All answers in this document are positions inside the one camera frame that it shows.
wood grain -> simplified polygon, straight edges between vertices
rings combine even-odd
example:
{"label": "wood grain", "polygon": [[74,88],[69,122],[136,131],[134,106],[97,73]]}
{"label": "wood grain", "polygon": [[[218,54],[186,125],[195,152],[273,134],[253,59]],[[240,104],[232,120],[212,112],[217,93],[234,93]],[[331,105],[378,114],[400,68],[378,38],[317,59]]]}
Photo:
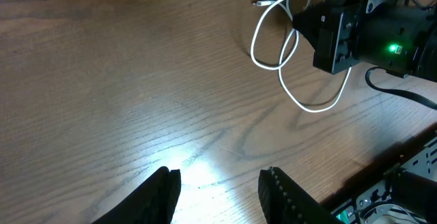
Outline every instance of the wood grain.
{"label": "wood grain", "polygon": [[[302,112],[247,56],[262,13],[251,2],[0,0],[0,223],[90,223],[162,165],[182,170],[173,223],[265,223],[260,169],[281,167],[321,201],[436,122],[368,88],[366,64],[332,111]],[[257,43],[272,63],[282,16]],[[310,103],[343,78],[312,54],[302,40],[284,71]],[[434,83],[374,79],[437,99]]]}

